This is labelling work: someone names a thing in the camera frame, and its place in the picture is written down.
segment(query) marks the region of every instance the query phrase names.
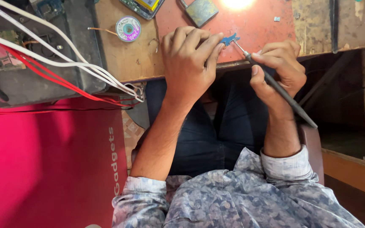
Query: finger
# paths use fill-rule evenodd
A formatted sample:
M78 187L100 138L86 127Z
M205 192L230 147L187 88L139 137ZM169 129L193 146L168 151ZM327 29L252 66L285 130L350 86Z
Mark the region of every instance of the finger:
M288 61L283 58L253 53L251 54L251 59L275 69L277 74L279 74L281 77L286 75L292 75L294 77L303 75L303 73L296 70Z
M296 70L305 73L305 67L300 63L298 63L297 59L292 54L290 54L286 49L277 48L275 50L265 53L264 56L274 56L277 58L283 58L287 62L289 62Z
M221 50L225 47L224 43L220 43L216 45L216 47L212 50L212 53L208 57L205 62L205 67L207 71L214 71L216 70L216 64L218 63L218 57Z
M273 88L267 85L264 80L264 71L258 65L251 67L250 85L259 97L266 96L274 92Z
M170 50L171 50L171 44L172 44L172 40L171 38L174 36L174 31L165 35L163 37L163 42L162 43L162 50L163 50L163 53L170 53Z
M283 48L288 50L290 53L293 53L295 55L295 50L288 42L277 42L277 43L268 43L266 44L263 49L261 49L261 53L258 53L260 55L263 55L267 52L271 52L272 50L275 50L277 48Z
M184 40L182 45L188 50L195 51L195 48L198 46L200 41L208 39L211 35L212 34L207 30L193 29L187 35L187 38Z
M284 40L284 42L287 42L287 43L289 43L292 46L292 48L294 49L295 57L298 57L299 56L299 52L301 51L301 45L295 43L292 40Z
M195 55L199 60L205 62L212 50L218 45L218 43L223 39L223 33L218 33L210 36L209 39L205 40L199 48L195 51Z
M173 41L172 51L175 51L175 52L178 51L181 48L187 35L194 29L195 29L195 27L192 27L192 26L176 28L176 30L174 32L174 36L172 38L172 41Z

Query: wooden desk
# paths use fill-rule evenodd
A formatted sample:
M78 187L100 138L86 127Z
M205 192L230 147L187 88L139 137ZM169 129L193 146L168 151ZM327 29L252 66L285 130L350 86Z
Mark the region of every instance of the wooden desk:
M301 14L298 20L294 19L295 36L297 43L301 45L301 56L331 52L329 0L291 1L293 13ZM353 0L339 2L339 50L365 48L365 0L359 3ZM158 38L155 19L144 20L119 0L100 0L95 8L100 28L114 31L116 22L125 15L134 16L142 26L140 37L131 43L123 42L113 34L101 32L108 71L112 75L121 82L143 81L164 76L160 47L156 53L156 42L153 41L149 45L153 38ZM245 60L239 60L219 64L218 68L247 63Z

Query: dark blue jeans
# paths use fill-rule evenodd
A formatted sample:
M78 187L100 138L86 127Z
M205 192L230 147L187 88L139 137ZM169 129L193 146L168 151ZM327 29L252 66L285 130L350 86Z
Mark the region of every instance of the dark blue jeans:
M211 170L233 170L244 147L260 153L268 111L251 88L250 78L251 70L228 72L211 86L212 96L218 101L213 123L202 103L195 103L182 125L169 175L194 177ZM166 89L165 80L147 82L150 125L159 113Z

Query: red mat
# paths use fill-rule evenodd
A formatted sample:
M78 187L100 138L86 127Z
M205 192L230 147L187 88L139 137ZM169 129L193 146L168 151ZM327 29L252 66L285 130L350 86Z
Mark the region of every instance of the red mat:
M212 33L223 32L226 37L237 33L238 44L257 52L265 44L286 39L295 40L291 1L287 0L213 0L218 15L202 29ZM179 0L166 0L156 14L160 40L180 26L193 26ZM218 63L244 59L235 44L229 45L219 56Z

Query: metal padlock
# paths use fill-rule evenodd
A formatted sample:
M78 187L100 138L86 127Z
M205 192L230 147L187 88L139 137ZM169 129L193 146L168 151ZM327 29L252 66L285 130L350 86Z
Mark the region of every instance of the metal padlock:
M180 2L185 8L185 13L199 29L219 13L212 0L195 0L190 5L187 5L184 0Z

